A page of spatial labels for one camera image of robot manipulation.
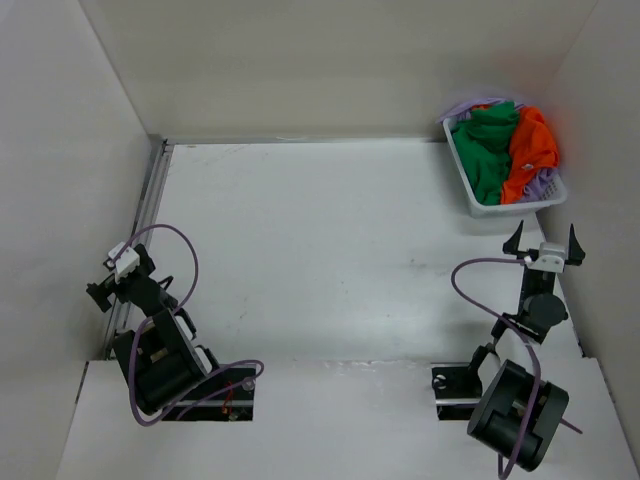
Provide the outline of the green t shirt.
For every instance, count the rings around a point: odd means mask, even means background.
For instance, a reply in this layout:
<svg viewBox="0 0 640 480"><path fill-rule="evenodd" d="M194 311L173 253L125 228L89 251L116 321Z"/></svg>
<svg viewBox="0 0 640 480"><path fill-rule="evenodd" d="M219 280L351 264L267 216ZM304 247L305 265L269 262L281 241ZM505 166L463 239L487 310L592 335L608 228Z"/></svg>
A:
<svg viewBox="0 0 640 480"><path fill-rule="evenodd" d="M509 144L518 122L519 111L510 101L475 108L451 130L473 196L481 205L501 203L512 164Z"/></svg>

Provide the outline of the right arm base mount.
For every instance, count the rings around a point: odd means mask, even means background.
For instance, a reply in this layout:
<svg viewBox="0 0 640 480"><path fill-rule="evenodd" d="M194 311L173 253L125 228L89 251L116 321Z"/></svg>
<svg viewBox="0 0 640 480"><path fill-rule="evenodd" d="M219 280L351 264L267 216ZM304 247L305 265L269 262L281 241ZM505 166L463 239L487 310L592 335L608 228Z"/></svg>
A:
<svg viewBox="0 0 640 480"><path fill-rule="evenodd" d="M431 387L440 421L468 421L483 394L478 369L469 363L431 365Z"/></svg>

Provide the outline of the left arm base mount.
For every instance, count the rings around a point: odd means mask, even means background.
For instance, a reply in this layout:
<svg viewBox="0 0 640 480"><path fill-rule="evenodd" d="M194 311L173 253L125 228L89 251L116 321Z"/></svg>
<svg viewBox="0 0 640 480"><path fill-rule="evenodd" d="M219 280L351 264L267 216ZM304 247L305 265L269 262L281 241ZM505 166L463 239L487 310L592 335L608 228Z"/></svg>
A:
<svg viewBox="0 0 640 480"><path fill-rule="evenodd" d="M254 417L255 364L235 366L191 391L163 422L250 422Z"/></svg>

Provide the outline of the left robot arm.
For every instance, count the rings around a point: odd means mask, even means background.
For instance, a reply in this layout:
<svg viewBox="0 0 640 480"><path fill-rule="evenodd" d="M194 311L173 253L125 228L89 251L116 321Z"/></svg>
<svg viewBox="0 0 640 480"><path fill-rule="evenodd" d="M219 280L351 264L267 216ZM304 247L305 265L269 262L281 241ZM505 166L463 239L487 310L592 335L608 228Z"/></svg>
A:
<svg viewBox="0 0 640 480"><path fill-rule="evenodd" d="M182 393L192 389L206 399L224 387L224 373L211 350L196 345L197 329L179 301L167 288L173 278L151 277L155 264L142 244L126 248L119 243L107 254L104 266L109 275L101 283L90 283L86 292L102 311L111 307L109 298L139 308L148 322L136 333L115 334L112 349L125 378L129 377L130 355L135 355L133 390L137 407L152 415Z"/></svg>

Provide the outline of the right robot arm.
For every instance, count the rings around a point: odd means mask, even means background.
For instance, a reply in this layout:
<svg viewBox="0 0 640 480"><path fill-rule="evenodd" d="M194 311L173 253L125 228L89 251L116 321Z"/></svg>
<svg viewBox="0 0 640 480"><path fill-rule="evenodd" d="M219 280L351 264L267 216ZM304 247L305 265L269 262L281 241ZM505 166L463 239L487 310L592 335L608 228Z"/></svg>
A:
<svg viewBox="0 0 640 480"><path fill-rule="evenodd" d="M539 467L561 425L569 403L566 390L542 378L535 352L550 330L569 318L565 302L556 295L557 277L586 258L574 232L567 245L543 242L523 250L523 230L516 229L503 244L500 264L523 269L517 310L495 313L488 343L480 345L465 363L440 363L431 368L436 413L441 420L464 420L467 433L497 455L497 475L508 478L514 468L532 472ZM497 354L506 332L522 341L532 363L526 370L512 360L499 368L485 361Z"/></svg>

